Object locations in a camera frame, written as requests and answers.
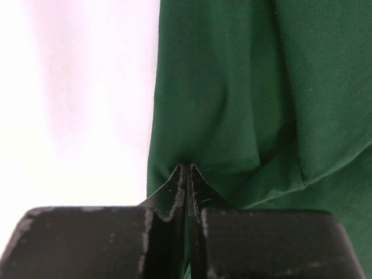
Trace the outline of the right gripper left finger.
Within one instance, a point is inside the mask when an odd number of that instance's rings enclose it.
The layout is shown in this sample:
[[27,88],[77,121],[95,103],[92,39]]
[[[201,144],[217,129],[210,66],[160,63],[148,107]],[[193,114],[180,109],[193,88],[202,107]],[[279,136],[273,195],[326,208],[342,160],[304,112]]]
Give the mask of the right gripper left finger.
[[183,278],[185,183],[179,164],[138,206],[27,211],[1,257],[1,278]]

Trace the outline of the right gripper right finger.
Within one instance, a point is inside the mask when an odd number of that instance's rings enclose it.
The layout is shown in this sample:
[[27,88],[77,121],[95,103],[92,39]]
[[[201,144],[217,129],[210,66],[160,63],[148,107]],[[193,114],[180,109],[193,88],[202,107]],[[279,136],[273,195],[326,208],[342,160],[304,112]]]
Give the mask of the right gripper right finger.
[[234,210],[185,169],[191,278],[365,278],[340,222],[321,210]]

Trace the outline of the green t shirt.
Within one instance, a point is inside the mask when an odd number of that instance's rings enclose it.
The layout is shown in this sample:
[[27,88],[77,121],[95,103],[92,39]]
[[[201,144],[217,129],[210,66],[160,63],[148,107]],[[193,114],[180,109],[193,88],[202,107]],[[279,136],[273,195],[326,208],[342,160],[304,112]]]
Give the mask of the green t shirt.
[[371,277],[371,2],[162,1],[147,193],[195,163],[241,209],[320,209]]

